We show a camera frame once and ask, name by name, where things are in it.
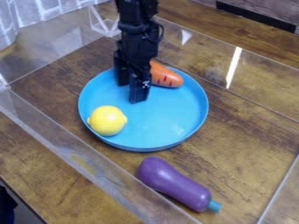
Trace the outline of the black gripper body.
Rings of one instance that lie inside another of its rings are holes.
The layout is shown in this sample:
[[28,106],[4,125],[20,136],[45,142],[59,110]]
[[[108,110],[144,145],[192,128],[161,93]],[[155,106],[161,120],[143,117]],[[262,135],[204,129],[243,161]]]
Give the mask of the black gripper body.
[[115,60],[123,60],[132,74],[149,72],[149,61],[157,55],[160,42],[159,25],[149,24],[141,31],[121,30],[121,39],[116,42]]

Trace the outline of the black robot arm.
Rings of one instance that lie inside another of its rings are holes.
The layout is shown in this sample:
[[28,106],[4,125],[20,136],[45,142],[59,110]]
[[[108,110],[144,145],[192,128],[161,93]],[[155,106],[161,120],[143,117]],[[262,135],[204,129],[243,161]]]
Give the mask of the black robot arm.
[[116,0],[121,32],[113,53],[116,84],[129,86],[132,103],[147,100],[152,86],[149,62],[164,37],[164,27],[153,19],[157,4],[157,0]]

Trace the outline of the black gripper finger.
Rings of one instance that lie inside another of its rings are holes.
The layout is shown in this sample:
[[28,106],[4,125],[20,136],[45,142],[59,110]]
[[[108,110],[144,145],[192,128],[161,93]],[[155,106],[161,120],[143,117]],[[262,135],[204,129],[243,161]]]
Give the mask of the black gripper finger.
[[129,77],[129,101],[139,103],[147,100],[152,86],[152,75],[145,73],[137,76],[135,73]]
[[128,65],[121,59],[115,60],[116,84],[125,86],[129,83]]

